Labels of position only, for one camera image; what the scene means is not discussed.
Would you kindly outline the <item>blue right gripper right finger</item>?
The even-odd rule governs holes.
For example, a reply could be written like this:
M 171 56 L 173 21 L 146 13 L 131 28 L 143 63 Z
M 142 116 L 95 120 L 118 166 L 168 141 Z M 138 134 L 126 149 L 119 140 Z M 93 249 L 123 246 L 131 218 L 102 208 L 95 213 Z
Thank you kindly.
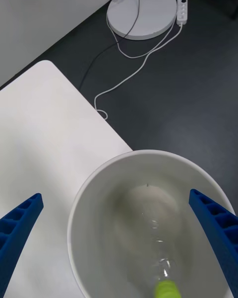
M 238 218 L 198 190 L 189 205 L 200 222 L 233 297 L 238 296 Z

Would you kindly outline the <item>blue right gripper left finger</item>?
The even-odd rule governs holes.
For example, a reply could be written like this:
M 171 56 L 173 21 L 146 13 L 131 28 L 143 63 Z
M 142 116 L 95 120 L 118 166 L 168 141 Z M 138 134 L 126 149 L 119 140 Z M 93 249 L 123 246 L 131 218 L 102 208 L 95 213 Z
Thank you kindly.
M 0 297 L 4 297 L 29 234 L 44 208 L 36 193 L 0 220 Z

